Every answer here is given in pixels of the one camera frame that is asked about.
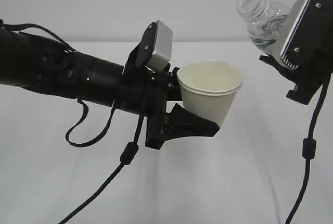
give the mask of strap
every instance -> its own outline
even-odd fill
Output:
[[[47,28],[43,26],[39,26],[37,24],[33,23],[24,23],[24,24],[4,24],[3,20],[0,19],[0,28],[3,27],[6,30],[9,31],[21,31],[21,30],[26,30],[28,28],[37,28],[40,30],[45,31],[55,39],[57,39],[59,42],[61,42],[68,50],[75,52],[75,49],[73,49],[68,43],[66,43],[63,39],[58,37],[55,33],[53,33],[51,30],[48,30]]]
[[[88,112],[89,112],[89,108],[88,106],[81,100],[81,99],[78,99],[78,103],[80,103],[82,106],[83,106],[83,114],[81,116],[81,119],[77,122],[77,124],[75,124],[72,128],[70,128],[67,133],[66,133],[66,141],[71,144],[72,146],[74,147],[89,147],[91,145],[94,145],[95,143],[97,143],[98,141],[100,141],[105,135],[106,133],[108,132],[109,130],[109,127],[110,127],[110,124],[111,124],[111,120],[112,120],[112,116],[116,110],[116,108],[114,106],[112,106],[112,110],[111,110],[111,114],[110,114],[110,117],[109,117],[109,120],[106,124],[106,126],[104,127],[104,129],[102,130],[102,132],[95,138],[93,138],[91,141],[88,141],[88,142],[85,142],[85,143],[74,143],[74,142],[71,142],[69,140],[69,135],[71,134],[71,132],[78,126],[80,125],[84,120],[85,118],[87,117],[88,115]]]

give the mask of screw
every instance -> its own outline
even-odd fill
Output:
[[[66,78],[72,78],[74,76],[75,71],[72,69],[66,70],[65,76]]]

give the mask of paper cup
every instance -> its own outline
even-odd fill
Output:
[[[242,85],[242,74],[225,62],[210,60],[191,63],[177,76],[184,108],[221,127]]]

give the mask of plastic water bottle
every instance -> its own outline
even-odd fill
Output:
[[[255,46],[271,55],[290,8],[269,0],[238,0],[237,11]]]

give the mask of cable ferrite bead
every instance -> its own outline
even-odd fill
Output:
[[[136,143],[128,142],[124,152],[120,156],[120,162],[124,165],[131,164],[138,150],[139,146]]]
[[[316,140],[305,138],[303,140],[302,156],[305,159],[313,159],[316,153]]]

